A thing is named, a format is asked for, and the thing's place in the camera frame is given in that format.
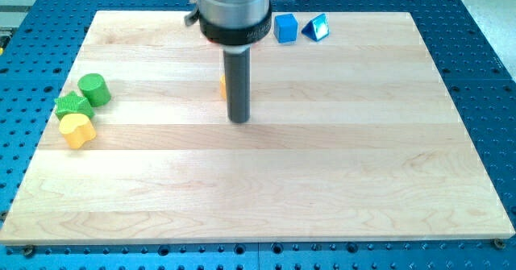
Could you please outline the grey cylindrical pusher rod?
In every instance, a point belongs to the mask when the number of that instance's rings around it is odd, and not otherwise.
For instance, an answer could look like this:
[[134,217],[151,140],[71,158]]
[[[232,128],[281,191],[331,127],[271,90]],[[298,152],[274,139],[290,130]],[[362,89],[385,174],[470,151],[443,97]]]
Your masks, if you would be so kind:
[[233,123],[250,118],[250,46],[223,48],[227,116]]

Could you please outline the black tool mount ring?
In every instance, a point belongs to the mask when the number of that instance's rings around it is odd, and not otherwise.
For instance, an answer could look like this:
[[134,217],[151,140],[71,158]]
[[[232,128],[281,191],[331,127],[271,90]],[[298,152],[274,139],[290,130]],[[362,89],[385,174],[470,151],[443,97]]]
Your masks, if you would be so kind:
[[241,46],[258,42],[269,33],[272,12],[273,8],[269,6],[266,15],[257,24],[242,28],[221,27],[206,20],[200,12],[198,21],[201,33],[209,41],[227,46]]

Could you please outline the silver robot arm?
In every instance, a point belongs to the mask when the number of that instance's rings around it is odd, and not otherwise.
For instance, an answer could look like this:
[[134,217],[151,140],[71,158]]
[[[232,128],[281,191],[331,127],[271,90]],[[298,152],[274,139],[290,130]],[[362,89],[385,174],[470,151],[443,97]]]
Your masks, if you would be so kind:
[[250,118],[251,46],[270,31],[270,0],[193,0],[185,25],[198,23],[201,33],[223,50],[227,117],[233,123]]

